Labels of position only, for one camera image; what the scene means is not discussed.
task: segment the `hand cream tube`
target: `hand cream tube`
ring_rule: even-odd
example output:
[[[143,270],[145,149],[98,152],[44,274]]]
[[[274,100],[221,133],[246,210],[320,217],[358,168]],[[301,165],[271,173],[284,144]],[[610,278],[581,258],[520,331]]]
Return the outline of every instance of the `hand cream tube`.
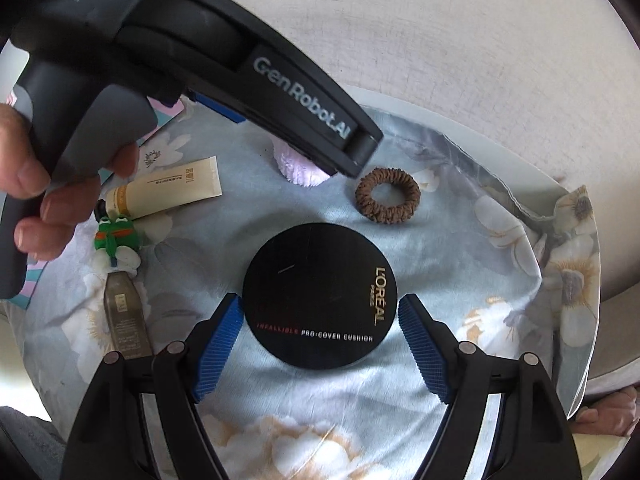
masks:
[[[165,209],[222,195],[216,157],[141,176],[104,197],[109,216],[135,220]]]

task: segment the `blue ribbed pad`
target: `blue ribbed pad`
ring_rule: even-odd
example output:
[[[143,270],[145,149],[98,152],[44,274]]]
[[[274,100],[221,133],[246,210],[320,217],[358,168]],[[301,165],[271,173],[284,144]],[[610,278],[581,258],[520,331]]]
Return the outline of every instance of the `blue ribbed pad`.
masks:
[[[447,381],[446,362],[406,298],[400,300],[398,321],[424,384],[431,393],[440,397],[440,402],[447,402],[451,389]]]
[[[198,365],[198,380],[193,387],[193,397],[196,402],[200,402],[205,395],[216,389],[218,379],[225,367],[226,360],[231,354],[242,322],[244,314],[240,306],[240,297],[236,297],[229,305],[226,314],[220,320],[218,328],[207,344],[207,348],[200,358]]]

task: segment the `brown scrunchie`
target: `brown scrunchie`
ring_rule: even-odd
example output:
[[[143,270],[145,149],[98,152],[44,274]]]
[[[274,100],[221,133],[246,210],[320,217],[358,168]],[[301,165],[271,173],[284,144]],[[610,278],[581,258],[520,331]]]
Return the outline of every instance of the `brown scrunchie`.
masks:
[[[385,206],[371,197],[378,184],[391,184],[402,189],[405,201],[401,205]],[[364,176],[356,189],[356,204],[360,212],[373,222],[398,224],[411,218],[420,203],[420,188],[413,177],[397,168],[376,168]]]

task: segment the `frog toy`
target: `frog toy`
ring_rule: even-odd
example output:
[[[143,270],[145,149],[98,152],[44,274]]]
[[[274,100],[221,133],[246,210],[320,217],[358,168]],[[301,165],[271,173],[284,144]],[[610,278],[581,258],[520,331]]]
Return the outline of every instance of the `frog toy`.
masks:
[[[140,266],[136,251],[140,248],[140,237],[133,222],[120,215],[115,220],[103,216],[95,234],[93,267],[98,272],[126,270],[135,276]]]

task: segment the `finger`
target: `finger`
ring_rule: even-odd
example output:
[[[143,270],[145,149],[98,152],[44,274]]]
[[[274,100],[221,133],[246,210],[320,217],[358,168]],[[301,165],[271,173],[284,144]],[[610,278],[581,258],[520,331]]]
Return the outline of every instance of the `finger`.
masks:
[[[120,148],[118,153],[111,159],[107,169],[113,171],[117,176],[127,178],[136,172],[138,166],[138,147],[135,144],[127,144]]]
[[[49,174],[33,156],[22,117],[0,105],[0,189],[26,199],[43,193],[49,182]]]
[[[73,226],[91,216],[100,196],[100,178],[95,176],[52,191],[42,201],[40,217],[47,224]]]
[[[15,228],[15,246],[23,253],[34,254],[36,259],[52,260],[62,254],[75,229],[46,224],[37,217],[23,218]]]

